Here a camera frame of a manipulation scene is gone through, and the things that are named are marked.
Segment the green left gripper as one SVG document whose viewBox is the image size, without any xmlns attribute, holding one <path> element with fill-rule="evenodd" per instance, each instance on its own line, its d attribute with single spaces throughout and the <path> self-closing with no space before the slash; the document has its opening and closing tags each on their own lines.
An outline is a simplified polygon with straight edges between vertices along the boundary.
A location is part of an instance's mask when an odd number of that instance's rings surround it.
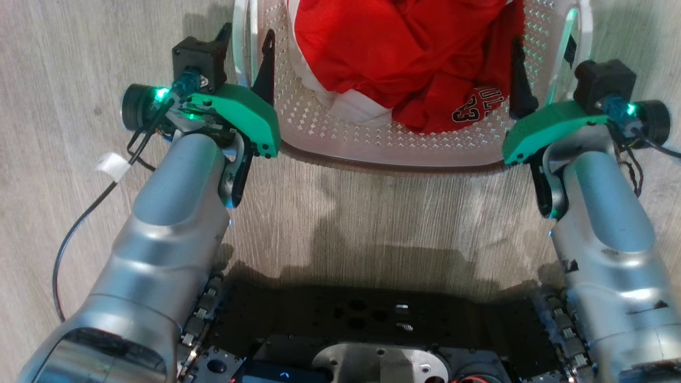
<svg viewBox="0 0 681 383">
<path fill-rule="evenodd" d="M 226 22 L 214 38 L 214 46 L 228 48 L 232 23 Z M 175 102 L 156 126 L 156 131 L 172 138 L 177 134 L 204 134 L 223 149 L 240 134 L 254 156 L 268 159 L 279 155 L 281 135 L 274 110 L 276 35 L 268 29 L 262 45 L 263 61 L 250 89 L 224 84 L 216 94 L 192 94 Z M 123 126 L 131 131 L 153 121 L 161 102 L 170 98 L 165 87 L 132 84 L 121 101 Z"/>
</svg>

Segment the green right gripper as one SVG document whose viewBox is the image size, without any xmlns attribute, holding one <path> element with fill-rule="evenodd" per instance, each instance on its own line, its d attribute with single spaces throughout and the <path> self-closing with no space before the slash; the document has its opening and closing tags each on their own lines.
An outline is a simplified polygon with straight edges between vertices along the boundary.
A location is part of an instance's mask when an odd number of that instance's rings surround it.
<svg viewBox="0 0 681 383">
<path fill-rule="evenodd" d="M 569 35 L 563 59 L 572 69 L 577 42 Z M 509 116 L 519 120 L 502 146 L 504 165 L 525 163 L 542 148 L 567 138 L 585 126 L 612 124 L 624 142 L 635 148 L 662 146 L 671 131 L 671 114 L 659 100 L 630 103 L 624 99 L 596 102 L 596 113 L 588 114 L 576 101 L 550 104 L 539 111 L 538 99 L 526 75 L 525 49 L 520 36 L 512 43 Z"/>
</svg>

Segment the red sports jersey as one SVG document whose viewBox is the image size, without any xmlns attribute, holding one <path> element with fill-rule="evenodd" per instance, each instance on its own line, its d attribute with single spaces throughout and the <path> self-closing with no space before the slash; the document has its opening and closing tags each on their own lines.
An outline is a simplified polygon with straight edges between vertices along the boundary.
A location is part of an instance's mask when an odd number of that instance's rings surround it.
<svg viewBox="0 0 681 383">
<path fill-rule="evenodd" d="M 327 90 L 357 90 L 417 134 L 467 128 L 509 98 L 524 0 L 300 0 L 295 36 Z"/>
</svg>

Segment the white plastic laundry basket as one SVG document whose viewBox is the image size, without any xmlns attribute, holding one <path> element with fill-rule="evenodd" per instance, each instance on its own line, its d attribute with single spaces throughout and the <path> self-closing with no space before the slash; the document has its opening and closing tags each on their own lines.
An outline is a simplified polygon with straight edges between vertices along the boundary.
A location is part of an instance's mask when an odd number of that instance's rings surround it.
<svg viewBox="0 0 681 383">
<path fill-rule="evenodd" d="M 305 162 L 360 168 L 392 167 L 398 171 L 479 172 L 503 163 L 502 146 L 513 128 L 504 102 L 482 121 L 442 134 L 414 134 L 401 124 L 356 126 L 334 118 L 294 72 L 289 55 L 287 0 L 231 0 L 232 56 L 241 85 L 254 83 L 263 61 L 268 31 L 275 33 L 275 109 L 279 114 L 281 149 Z M 577 39 L 576 63 L 591 56 L 591 0 L 525 0 L 525 68 L 540 106 L 572 96 L 576 81 L 560 85 L 567 67 L 569 37 Z"/>
</svg>

